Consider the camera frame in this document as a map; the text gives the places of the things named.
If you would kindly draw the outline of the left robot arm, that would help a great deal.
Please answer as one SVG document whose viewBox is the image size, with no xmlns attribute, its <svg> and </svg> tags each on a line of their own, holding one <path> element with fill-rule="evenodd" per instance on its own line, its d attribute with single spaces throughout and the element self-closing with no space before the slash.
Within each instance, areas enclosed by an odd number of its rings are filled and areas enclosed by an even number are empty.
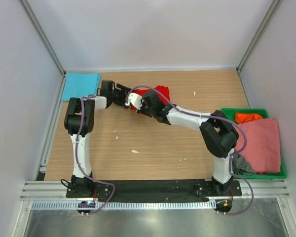
<svg viewBox="0 0 296 237">
<path fill-rule="evenodd" d="M 95 111 L 107 109 L 111 104 L 126 107 L 125 100 L 130 90 L 112 80 L 104 80 L 95 94 L 69 99 L 64 127 L 73 145 L 74 170 L 70 181 L 61 180 L 67 187 L 66 197 L 88 198 L 95 193 L 89 160 L 89 140 L 94 128 Z"/>
</svg>

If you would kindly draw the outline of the red t-shirt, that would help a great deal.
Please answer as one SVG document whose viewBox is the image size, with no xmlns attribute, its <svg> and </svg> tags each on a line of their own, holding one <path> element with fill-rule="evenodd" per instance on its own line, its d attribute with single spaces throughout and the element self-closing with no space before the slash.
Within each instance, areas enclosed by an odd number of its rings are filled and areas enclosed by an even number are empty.
<svg viewBox="0 0 296 237">
<path fill-rule="evenodd" d="M 129 93 L 137 93 L 141 96 L 143 96 L 144 93 L 148 91 L 155 91 L 159 98 L 164 102 L 164 104 L 168 105 L 170 102 L 170 94 L 169 94 L 169 88 L 166 86 L 158 85 L 157 87 L 148 87 L 148 86 L 137 86 L 131 89 Z"/>
</svg>

